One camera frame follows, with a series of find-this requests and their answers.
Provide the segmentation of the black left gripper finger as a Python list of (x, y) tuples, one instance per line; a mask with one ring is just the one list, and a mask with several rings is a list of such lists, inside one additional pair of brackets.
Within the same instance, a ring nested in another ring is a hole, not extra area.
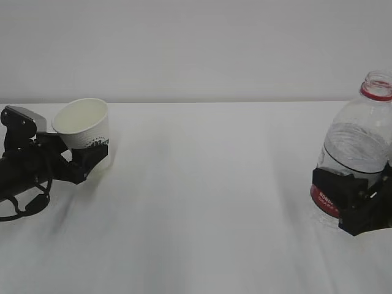
[(37, 144), (50, 150), (67, 150), (62, 138), (55, 133), (38, 132), (36, 134)]
[(107, 156), (107, 145), (72, 149), (71, 160), (61, 156), (61, 181), (73, 184), (80, 184), (86, 181), (91, 171)]

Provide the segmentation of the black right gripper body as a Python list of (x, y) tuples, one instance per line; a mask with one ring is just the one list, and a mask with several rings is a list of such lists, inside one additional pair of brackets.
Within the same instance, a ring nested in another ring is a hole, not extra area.
[(386, 164), (380, 179), (366, 192), (359, 192), (340, 212), (338, 227), (357, 236), (391, 228), (391, 165)]

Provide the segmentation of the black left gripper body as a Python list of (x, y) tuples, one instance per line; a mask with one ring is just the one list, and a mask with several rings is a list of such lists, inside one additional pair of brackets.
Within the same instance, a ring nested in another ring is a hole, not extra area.
[(36, 139), (30, 142), (29, 147), (40, 163), (34, 185), (42, 192), (49, 192), (54, 180), (61, 181), (61, 156), (66, 150), (46, 149), (37, 144)]

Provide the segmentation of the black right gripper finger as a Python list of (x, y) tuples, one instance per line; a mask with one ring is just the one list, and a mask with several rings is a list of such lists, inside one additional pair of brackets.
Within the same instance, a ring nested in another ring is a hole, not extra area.
[(312, 200), (322, 211), (347, 209), (349, 201), (367, 189), (368, 180), (353, 174), (342, 176), (321, 168), (312, 172)]

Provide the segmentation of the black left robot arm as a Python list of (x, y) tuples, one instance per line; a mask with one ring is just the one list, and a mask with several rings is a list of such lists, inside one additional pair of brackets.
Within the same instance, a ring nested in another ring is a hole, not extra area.
[(67, 150), (59, 135), (39, 133), (25, 147), (6, 151), (1, 158), (1, 200), (47, 181), (80, 184), (108, 156), (105, 144), (72, 149), (70, 161), (62, 156)]

